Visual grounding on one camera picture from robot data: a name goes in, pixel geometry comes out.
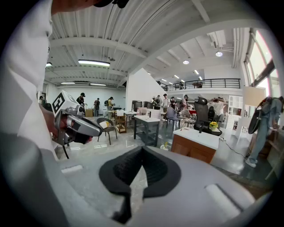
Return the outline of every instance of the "concrete floor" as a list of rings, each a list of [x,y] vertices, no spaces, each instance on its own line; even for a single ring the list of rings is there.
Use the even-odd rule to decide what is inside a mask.
[[[223,131],[222,136],[226,139],[227,144],[236,152],[245,156],[249,146],[249,141],[245,137],[242,137],[237,143],[234,131],[226,129],[221,130]],[[109,217],[114,211],[119,210],[122,200],[118,199],[117,196],[114,196],[111,193],[107,194],[107,198],[104,198],[104,200],[100,200],[101,194],[99,191],[105,191],[105,188],[99,180],[99,168],[106,161],[116,158],[137,146],[143,146],[144,143],[139,137],[136,137],[136,140],[134,140],[133,134],[134,129],[132,126],[127,128],[127,133],[117,133],[117,139],[115,137],[115,132],[110,132],[111,145],[109,144],[108,136],[105,136],[104,134],[102,134],[99,138],[99,142],[97,142],[97,137],[94,137],[92,142],[86,145],[72,142],[70,143],[70,147],[66,146],[66,150],[70,158],[69,160],[66,158],[62,147],[57,147],[55,149],[61,169],[79,164],[83,166],[83,170],[66,173],[66,178],[73,188],[81,196],[86,198],[91,206]],[[160,147],[166,141],[171,146],[173,137],[172,122],[169,122],[167,129],[166,123],[161,122],[157,147]],[[223,141],[219,141],[219,148],[213,157],[211,165],[242,176],[243,178],[249,178],[266,184],[274,184],[276,182],[277,178],[275,174],[272,174],[268,181],[264,180],[271,170],[271,166],[266,159],[259,158],[257,167],[251,168],[244,163],[243,156],[235,153],[228,147],[228,145],[226,145]],[[132,189],[131,208],[132,212],[135,213],[142,204],[143,189],[147,187],[146,174],[143,168],[140,170],[130,187]]]

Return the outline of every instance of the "shiny floor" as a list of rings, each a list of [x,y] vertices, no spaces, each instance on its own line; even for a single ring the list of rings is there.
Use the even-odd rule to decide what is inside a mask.
[[[174,128],[175,130],[178,129],[178,124],[176,124]],[[226,141],[219,141],[219,148],[212,159],[211,165],[265,184],[272,185],[276,182],[277,178],[275,174],[272,174],[268,180],[265,180],[265,177],[271,170],[271,166],[266,159],[259,158],[256,168],[252,168],[244,163],[244,156],[247,154],[247,148],[249,146],[249,141],[245,138],[245,135],[237,142],[237,138],[234,136],[235,131],[226,130],[224,128],[221,128],[221,130],[223,131],[222,136]],[[102,134],[99,138],[99,142],[97,142],[97,138],[95,137],[92,142],[86,145],[72,142],[70,143],[70,147],[66,146],[66,151],[70,160],[90,156],[96,158],[97,163],[103,164],[107,159],[115,158],[136,146],[144,145],[139,137],[134,140],[133,134],[134,128],[131,126],[127,128],[126,133],[117,133],[117,139],[115,132],[110,132],[111,145],[108,136]],[[161,122],[157,147],[160,147],[165,142],[168,142],[171,146],[173,137],[172,122],[168,123],[168,128],[166,128],[166,122]],[[56,148],[55,152],[59,160],[67,160],[62,147]],[[144,179],[144,177],[145,176],[138,176],[138,181]],[[137,187],[141,188],[144,186],[145,182],[142,180],[140,186]]]

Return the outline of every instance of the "recessed light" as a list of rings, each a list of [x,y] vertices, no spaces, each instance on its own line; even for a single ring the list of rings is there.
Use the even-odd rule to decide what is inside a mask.
[[[92,61],[92,60],[82,60],[82,59],[79,59],[78,62],[80,64],[98,65],[98,66],[110,66],[110,63],[108,63],[108,62],[101,62],[101,61]]]
[[[217,57],[221,57],[222,55],[223,55],[223,53],[222,53],[221,51],[217,51],[217,52],[216,52],[216,56],[217,56]]]
[[[61,82],[61,84],[75,84],[75,82]]]
[[[106,84],[100,84],[100,83],[90,83],[91,85],[99,85],[99,86],[106,86]]]

